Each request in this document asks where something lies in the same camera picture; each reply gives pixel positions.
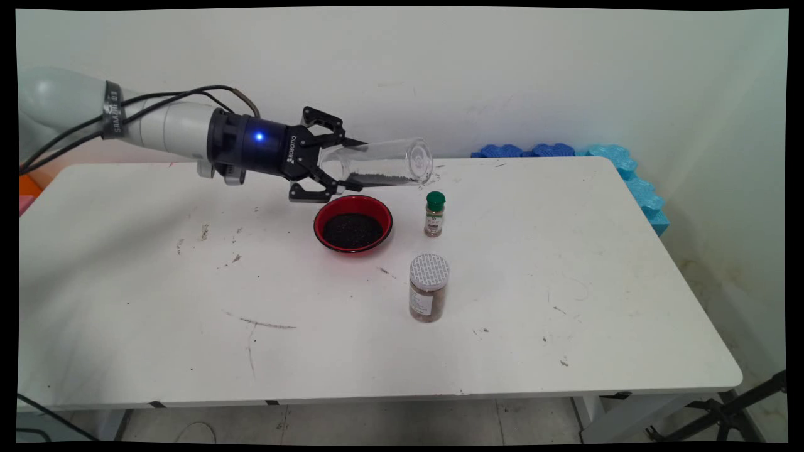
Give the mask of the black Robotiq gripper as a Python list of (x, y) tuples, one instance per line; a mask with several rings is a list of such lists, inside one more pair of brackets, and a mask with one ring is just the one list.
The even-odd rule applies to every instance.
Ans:
[[(327, 129), (327, 134), (314, 135), (313, 126)], [(360, 192), (364, 185), (352, 181), (336, 180), (318, 167), (320, 149), (333, 146), (356, 147), (367, 145), (347, 137), (344, 121), (327, 112), (305, 107), (301, 125), (284, 126), (280, 145), (280, 175), (293, 181), (289, 191), (290, 202), (328, 203), (339, 188)], [(307, 191), (298, 181), (311, 178), (322, 186), (322, 191)]]

